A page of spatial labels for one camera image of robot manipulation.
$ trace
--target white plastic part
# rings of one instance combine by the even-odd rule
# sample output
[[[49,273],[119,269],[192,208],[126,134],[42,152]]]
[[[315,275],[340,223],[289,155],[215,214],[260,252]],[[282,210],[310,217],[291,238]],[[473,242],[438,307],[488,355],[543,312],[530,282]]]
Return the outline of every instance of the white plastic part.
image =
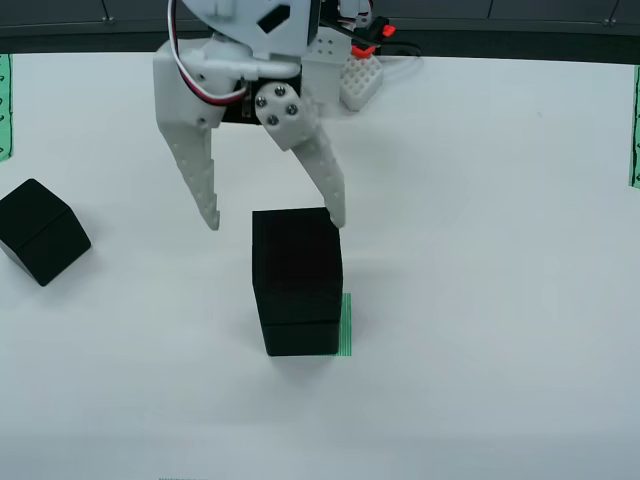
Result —
[[[291,150],[324,197],[331,221],[346,223],[344,175],[309,95],[300,98],[286,83],[264,85],[256,97],[256,115],[283,150]]]
[[[180,40],[180,51],[189,72],[215,95],[232,92],[242,78],[287,79],[300,71],[300,65],[295,62],[258,60],[247,47],[215,36]],[[171,148],[202,218],[212,230],[218,230],[220,212],[214,190],[211,129],[218,128],[226,108],[207,105],[189,90],[178,72],[168,42],[153,59],[153,76],[158,128]]]
[[[384,82],[384,68],[376,57],[351,57],[342,69],[340,98],[352,112],[359,112]]]
[[[220,76],[255,81],[293,78],[300,73],[298,62],[253,58],[249,47],[220,35],[211,39],[180,40],[180,57],[189,73],[207,90],[206,80]]]
[[[302,84],[314,101],[340,101],[340,74],[351,56],[351,39],[331,28],[320,27],[309,53],[302,58]]]
[[[302,57],[307,51],[312,0],[183,1],[214,30],[249,46],[256,58],[267,60],[274,54]],[[280,7],[288,9],[287,18],[265,31],[260,22]]]
[[[339,0],[340,15],[356,20],[355,27],[368,27],[373,21],[369,0]]]
[[[360,0],[339,0],[340,15],[346,18],[356,18],[360,10]]]

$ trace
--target white breadboard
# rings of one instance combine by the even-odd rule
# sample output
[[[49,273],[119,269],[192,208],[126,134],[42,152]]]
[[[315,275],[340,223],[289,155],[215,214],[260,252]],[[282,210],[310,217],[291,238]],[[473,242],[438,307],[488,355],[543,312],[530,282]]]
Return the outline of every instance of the white breadboard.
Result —
[[[340,75],[340,99],[352,112],[369,103],[384,81],[384,68],[376,57],[351,57]]]

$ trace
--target red wire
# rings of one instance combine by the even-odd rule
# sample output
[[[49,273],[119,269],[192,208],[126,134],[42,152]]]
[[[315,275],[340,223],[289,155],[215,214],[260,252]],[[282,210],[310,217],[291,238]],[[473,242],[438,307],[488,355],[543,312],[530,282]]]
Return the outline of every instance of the red wire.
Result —
[[[173,0],[173,4],[172,4],[172,10],[173,10],[173,15],[171,18],[171,28],[172,28],[172,33],[173,33],[173,42],[174,45],[176,47],[176,54],[178,55],[178,58],[180,58],[180,50],[178,49],[178,35],[176,34],[176,0]],[[232,103],[237,102],[238,100],[242,100],[242,98],[244,98],[244,96],[246,95],[246,92],[243,92],[235,97],[232,98],[228,98],[226,100],[212,100],[210,98],[207,98],[206,96],[204,96],[202,93],[200,93],[198,87],[196,85],[194,85],[185,75],[184,73],[182,73],[182,71],[180,70],[180,68],[178,68],[178,71],[180,72],[180,76],[182,77],[182,80],[184,80],[184,83],[187,85],[187,87],[189,87],[189,90],[191,90],[191,93],[193,93],[196,97],[198,97],[201,101],[203,101],[204,103],[206,103],[207,105],[212,105],[214,107],[226,107],[227,105],[231,105]]]

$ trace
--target green marker strip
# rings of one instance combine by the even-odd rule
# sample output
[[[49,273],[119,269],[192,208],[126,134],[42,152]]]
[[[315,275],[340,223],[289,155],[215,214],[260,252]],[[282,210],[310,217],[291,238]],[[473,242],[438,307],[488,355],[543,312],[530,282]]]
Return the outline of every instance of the green marker strip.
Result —
[[[631,149],[630,185],[640,188],[640,67],[636,67],[635,97],[633,99],[633,148]]]
[[[0,54],[0,161],[13,153],[11,55]]]
[[[351,356],[351,294],[342,296],[342,318],[340,319],[340,349],[333,357]]]

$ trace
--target stacked black cubes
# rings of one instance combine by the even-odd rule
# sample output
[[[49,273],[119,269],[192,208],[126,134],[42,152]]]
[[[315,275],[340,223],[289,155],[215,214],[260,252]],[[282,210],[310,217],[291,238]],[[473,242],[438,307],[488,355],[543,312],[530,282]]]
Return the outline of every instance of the stacked black cubes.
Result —
[[[253,289],[267,353],[337,353],[340,234],[325,208],[253,213]]]
[[[36,180],[0,200],[0,248],[45,286],[91,247],[69,206]]]

